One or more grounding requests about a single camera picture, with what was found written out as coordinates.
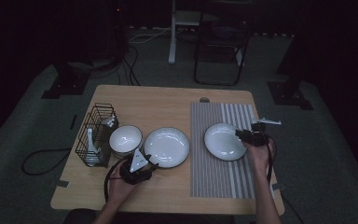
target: cable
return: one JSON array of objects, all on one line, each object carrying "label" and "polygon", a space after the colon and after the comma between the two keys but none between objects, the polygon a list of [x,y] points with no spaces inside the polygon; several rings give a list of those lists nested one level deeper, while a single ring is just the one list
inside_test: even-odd
[{"label": "cable", "polygon": [[118,72],[118,69],[120,69],[120,66],[122,65],[122,63],[120,63],[113,71],[110,71],[106,74],[103,74],[103,75],[99,75],[99,76],[91,76],[89,78],[101,78],[101,77],[107,77],[107,76],[110,76],[111,74],[113,73],[117,73]]},{"label": "cable", "polygon": [[296,209],[289,203],[289,201],[287,201],[287,199],[283,196],[282,192],[281,192],[281,196],[282,199],[287,203],[287,205],[289,205],[289,207],[292,209],[292,211],[295,213],[295,215],[297,216],[298,220],[300,221],[301,224],[304,224],[304,220],[301,218],[300,214],[296,211]]},{"label": "cable", "polygon": [[130,83],[131,83],[131,85],[132,85],[132,86],[134,85],[133,82],[132,82],[132,78],[133,78],[133,79],[135,80],[136,84],[137,84],[138,86],[141,86],[141,84],[139,83],[138,79],[136,78],[135,73],[133,72],[133,66],[135,66],[135,63],[136,63],[136,61],[138,60],[138,55],[139,55],[139,53],[138,53],[138,50],[137,50],[134,46],[130,46],[130,48],[132,48],[132,49],[135,50],[135,53],[136,53],[136,54],[135,54],[135,59],[133,60],[132,65],[130,65],[130,64],[127,62],[126,59],[123,59],[123,62],[130,68]]},{"label": "cable", "polygon": [[[25,163],[31,158],[33,157],[34,155],[38,154],[38,153],[47,153],[47,152],[58,152],[58,151],[69,151],[68,153],[66,153],[54,166],[52,166],[51,168],[47,169],[46,171],[43,171],[43,172],[40,172],[40,173],[31,173],[31,172],[28,172],[26,169],[25,169]],[[29,154],[28,156],[25,157],[24,161],[22,162],[21,164],[21,170],[23,173],[25,173],[26,175],[45,175],[47,174],[48,172],[52,171],[53,169],[55,169],[58,165],[60,165],[61,162],[63,162],[68,156],[69,154],[71,153],[71,148],[68,147],[68,148],[61,148],[61,149],[44,149],[44,150],[38,150],[38,151],[35,151],[31,154]]]},{"label": "cable", "polygon": [[161,33],[158,33],[158,34],[156,34],[156,35],[151,35],[152,37],[150,37],[150,38],[148,38],[148,39],[146,39],[146,40],[144,40],[144,41],[131,42],[133,39],[138,38],[139,36],[150,36],[150,35],[136,35],[135,37],[131,38],[129,42],[130,42],[131,44],[143,44],[143,43],[146,43],[146,42],[148,42],[149,40],[151,40],[151,39],[153,39],[153,38],[155,38],[155,37],[157,37],[157,36],[159,36],[159,35],[164,34],[166,31],[170,30],[170,28],[171,28],[171,26],[168,27],[168,28],[165,28]]},{"label": "cable", "polygon": [[271,182],[271,175],[272,175],[272,165],[273,165],[273,162],[274,160],[272,159],[272,155],[271,155],[271,149],[269,148],[269,140],[267,139],[267,137],[264,135],[264,132],[261,130],[260,127],[258,127],[258,131],[261,132],[261,134],[263,135],[263,138],[264,138],[264,142],[267,146],[267,150],[268,150],[268,173],[267,173],[267,180],[268,180],[268,183]]},{"label": "cable", "polygon": [[[187,38],[183,38],[180,34],[184,31],[187,31],[186,34],[184,35],[187,35],[188,33],[190,33],[191,35],[187,35]],[[180,30],[178,32],[176,32],[176,40],[177,41],[182,41],[183,43],[187,43],[187,44],[196,44],[197,43],[197,33],[194,32],[194,31],[189,31],[189,29],[183,29],[183,30]]]},{"label": "cable", "polygon": [[127,158],[129,158],[131,156],[131,154],[128,154],[127,156],[121,158],[120,160],[118,160],[109,170],[109,172],[107,173],[105,180],[103,182],[103,193],[104,193],[104,198],[105,201],[107,202],[107,200],[109,199],[109,190],[107,188],[107,182],[109,181],[109,179],[111,179],[110,175],[113,173],[113,171],[116,169],[116,167],[124,160],[126,160]]},{"label": "cable", "polygon": [[120,74],[118,73],[118,70],[116,71],[116,75],[117,75],[118,85],[121,85],[121,78],[120,78]]},{"label": "cable", "polygon": [[97,71],[109,71],[114,68],[117,68],[120,63],[122,62],[122,58],[113,58],[110,63],[100,65],[98,67],[93,67],[90,69],[90,72],[97,72]]},{"label": "cable", "polygon": [[129,78],[127,77],[127,69],[126,69],[126,66],[123,66],[123,69],[124,69],[124,77],[125,77],[126,80],[127,80],[127,84],[130,85]]}]

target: striped placemat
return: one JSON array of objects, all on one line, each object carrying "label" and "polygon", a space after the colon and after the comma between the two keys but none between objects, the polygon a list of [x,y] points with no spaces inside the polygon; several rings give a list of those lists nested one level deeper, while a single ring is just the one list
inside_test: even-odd
[{"label": "striped placemat", "polygon": [[253,199],[253,177],[247,154],[222,161],[204,144],[204,134],[215,123],[251,129],[251,105],[191,103],[191,197]]}]

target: metal utensil holder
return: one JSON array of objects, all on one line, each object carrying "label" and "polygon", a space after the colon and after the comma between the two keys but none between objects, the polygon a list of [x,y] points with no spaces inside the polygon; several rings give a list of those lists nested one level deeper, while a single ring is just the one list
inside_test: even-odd
[{"label": "metal utensil holder", "polygon": [[[118,120],[112,105],[96,103],[86,115],[75,149],[77,155],[87,166],[108,166],[112,152],[109,138],[117,128]],[[92,144],[98,148],[98,153],[89,149],[88,129],[92,129]]]}]

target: white bowl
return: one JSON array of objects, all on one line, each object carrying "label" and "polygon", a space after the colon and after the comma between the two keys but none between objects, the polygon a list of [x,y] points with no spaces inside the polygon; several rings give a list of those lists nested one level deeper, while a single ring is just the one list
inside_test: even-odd
[{"label": "white bowl", "polygon": [[175,128],[160,128],[145,140],[145,155],[158,167],[172,168],[186,160],[190,144],[184,133]]},{"label": "white bowl", "polygon": [[208,128],[204,141],[208,150],[224,161],[235,161],[241,158],[247,148],[235,135],[237,127],[227,123],[217,123]]},{"label": "white bowl", "polygon": [[117,155],[125,156],[142,147],[141,130],[131,125],[119,127],[110,135],[109,145]]}]

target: plate rim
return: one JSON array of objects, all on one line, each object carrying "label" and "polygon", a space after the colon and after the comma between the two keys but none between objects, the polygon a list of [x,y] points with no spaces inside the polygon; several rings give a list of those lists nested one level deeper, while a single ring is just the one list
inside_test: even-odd
[{"label": "plate rim", "polygon": [[[116,149],[114,149],[114,148],[112,147],[112,144],[110,144],[110,141],[111,141],[112,135],[113,135],[118,129],[123,128],[123,127],[134,127],[134,128],[136,128],[136,129],[139,131],[139,133],[141,134],[141,141],[140,141],[140,143],[138,143],[138,145],[137,145],[135,148],[132,148],[132,149],[130,149],[130,150],[128,150],[128,151],[122,151],[122,150],[117,151]],[[123,125],[123,126],[121,126],[121,127],[118,127],[116,130],[114,130],[114,131],[112,132],[112,134],[110,134],[110,137],[109,137],[109,146],[110,146],[110,148],[112,148],[112,150],[115,151],[115,152],[118,152],[118,153],[127,153],[127,152],[131,152],[132,150],[136,149],[139,145],[141,145],[142,142],[143,142],[143,141],[142,141],[143,138],[144,138],[144,134],[142,133],[141,129],[138,128],[137,126],[135,126],[135,125],[130,125],[130,124],[129,124],[129,125]]]},{"label": "plate rim", "polygon": [[188,140],[187,135],[186,135],[184,132],[182,132],[181,130],[177,129],[177,128],[174,128],[174,127],[161,127],[161,128],[157,128],[157,129],[153,130],[150,134],[147,135],[147,137],[146,137],[146,139],[145,139],[145,143],[144,143],[144,154],[147,155],[147,154],[146,154],[146,142],[147,142],[147,139],[149,139],[149,137],[150,137],[150,135],[151,135],[152,133],[154,133],[154,132],[156,132],[156,131],[158,131],[158,130],[161,130],[161,129],[174,129],[174,130],[178,131],[179,133],[182,133],[183,136],[185,137],[186,141],[187,141],[187,145],[188,145],[187,148],[188,148],[188,150],[187,150],[187,153],[186,153],[186,156],[184,157],[184,159],[183,159],[181,162],[179,162],[177,165],[174,165],[174,166],[161,166],[160,163],[159,163],[159,164],[158,164],[158,167],[159,167],[159,168],[173,168],[173,167],[179,166],[180,164],[182,164],[183,162],[186,161],[186,159],[188,158],[188,155],[190,154],[190,141]]},{"label": "plate rim", "polygon": [[203,139],[203,140],[204,140],[203,142],[204,142],[205,147],[207,148],[207,150],[208,150],[214,157],[216,157],[216,158],[218,158],[218,159],[220,159],[220,160],[222,160],[222,161],[237,161],[237,160],[239,160],[240,158],[242,158],[242,157],[246,154],[246,152],[247,152],[247,150],[248,150],[247,147],[243,146],[243,147],[245,148],[245,150],[244,150],[244,152],[243,152],[243,155],[241,155],[240,157],[238,157],[237,159],[234,159],[234,160],[232,160],[232,159],[226,159],[226,158],[224,158],[224,157],[218,157],[218,156],[214,155],[214,154],[212,153],[212,151],[207,147],[207,144],[206,144],[206,133],[207,133],[213,126],[217,126],[217,125],[219,125],[219,124],[225,124],[225,125],[227,125],[227,126],[232,126],[232,127],[235,128],[235,130],[238,130],[238,129],[239,129],[237,126],[235,126],[235,125],[233,125],[233,124],[230,124],[230,123],[225,123],[225,122],[219,122],[219,123],[215,123],[215,124],[209,126],[208,129],[205,131],[204,137],[203,137],[203,138],[204,138],[204,139]]}]

